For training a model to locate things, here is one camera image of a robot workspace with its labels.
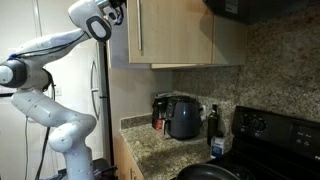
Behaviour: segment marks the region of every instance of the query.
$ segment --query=frying pan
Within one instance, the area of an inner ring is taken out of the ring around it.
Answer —
[[[212,164],[193,164],[182,169],[176,180],[239,180],[228,170]]]

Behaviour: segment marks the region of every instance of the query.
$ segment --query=wooden cabinet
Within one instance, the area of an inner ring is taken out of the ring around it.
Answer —
[[[123,164],[122,164],[122,177],[123,180],[144,180],[144,177],[132,157],[127,145],[123,144]]]
[[[127,3],[130,63],[152,68],[244,64],[247,26],[213,15],[201,0]]]
[[[210,64],[213,16],[201,0],[128,0],[130,63]]]

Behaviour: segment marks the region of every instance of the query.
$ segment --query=black stove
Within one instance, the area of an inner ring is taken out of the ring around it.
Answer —
[[[207,163],[240,180],[320,180],[320,124],[237,106],[231,150]]]

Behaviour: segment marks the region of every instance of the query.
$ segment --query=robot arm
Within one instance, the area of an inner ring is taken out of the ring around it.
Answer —
[[[94,180],[91,149],[86,146],[85,138],[93,131],[96,120],[43,94],[52,83],[51,74],[43,66],[64,57],[90,38],[107,41],[112,26],[104,16],[109,16],[114,25],[120,25],[122,3],[124,0],[80,0],[69,8],[70,19],[78,29],[31,40],[0,64],[0,85],[18,88],[12,104],[39,124],[57,127],[48,143],[64,155],[69,180]]]

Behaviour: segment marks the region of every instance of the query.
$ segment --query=stove control knob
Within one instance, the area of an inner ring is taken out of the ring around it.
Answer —
[[[253,121],[253,127],[258,131],[263,131],[267,127],[267,123],[263,120],[255,119]]]
[[[249,116],[244,116],[243,121],[242,121],[242,125],[249,126],[250,124],[251,124],[251,118]]]

